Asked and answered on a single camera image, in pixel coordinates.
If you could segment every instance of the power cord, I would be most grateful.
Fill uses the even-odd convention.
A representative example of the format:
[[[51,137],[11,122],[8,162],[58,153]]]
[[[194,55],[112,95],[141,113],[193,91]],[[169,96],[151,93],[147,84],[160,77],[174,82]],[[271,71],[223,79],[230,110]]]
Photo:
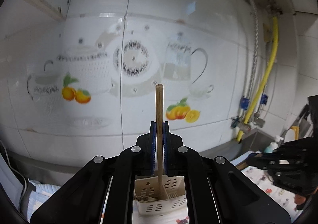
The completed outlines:
[[[4,152],[5,152],[5,155],[6,155],[6,157],[7,157],[7,161],[8,161],[8,166],[9,166],[9,168],[10,168],[13,172],[19,174],[19,175],[23,178],[23,180],[24,180],[24,188],[23,188],[23,192],[22,192],[22,194],[21,194],[20,200],[19,200],[19,210],[20,210],[21,201],[22,201],[22,199],[23,199],[23,197],[25,196],[25,193],[26,193],[27,182],[26,182],[25,177],[24,177],[20,172],[18,172],[17,170],[15,170],[15,169],[11,166],[7,149],[6,149],[5,145],[3,144],[3,142],[2,142],[1,140],[0,140],[0,143],[1,143],[2,147],[4,148]]]

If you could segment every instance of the wooden stick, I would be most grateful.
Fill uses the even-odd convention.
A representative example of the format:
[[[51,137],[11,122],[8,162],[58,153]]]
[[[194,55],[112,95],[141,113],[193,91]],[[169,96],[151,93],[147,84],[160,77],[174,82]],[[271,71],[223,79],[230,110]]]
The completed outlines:
[[[157,159],[158,159],[158,184],[160,196],[162,197],[162,154],[163,154],[163,139],[162,139],[162,124],[163,124],[163,85],[156,85],[156,123],[157,123]]]

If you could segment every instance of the yellow hose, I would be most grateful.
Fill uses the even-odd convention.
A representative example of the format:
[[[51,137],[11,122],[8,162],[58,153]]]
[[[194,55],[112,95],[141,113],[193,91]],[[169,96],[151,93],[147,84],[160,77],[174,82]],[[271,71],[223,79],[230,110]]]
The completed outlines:
[[[263,89],[265,87],[265,84],[268,80],[268,77],[269,77],[269,74],[271,73],[271,69],[273,68],[273,65],[274,65],[274,62],[275,62],[275,58],[276,58],[276,54],[277,54],[277,48],[278,48],[278,19],[277,17],[273,17],[273,46],[272,46],[272,49],[271,49],[271,57],[269,58],[269,61],[268,61],[268,66],[266,68],[266,71],[265,71],[265,74],[263,76],[263,79],[262,79],[262,82],[260,83],[260,86],[257,90],[257,93],[250,105],[250,107],[248,108],[247,112],[246,112],[246,116],[244,118],[244,124],[247,124],[252,113],[254,112],[254,108],[257,104],[257,101],[259,100],[260,98],[260,95],[262,94],[263,92]],[[237,141],[241,141],[242,139],[242,136],[243,136],[243,131],[239,131],[238,132],[238,135],[236,137],[236,140]]]

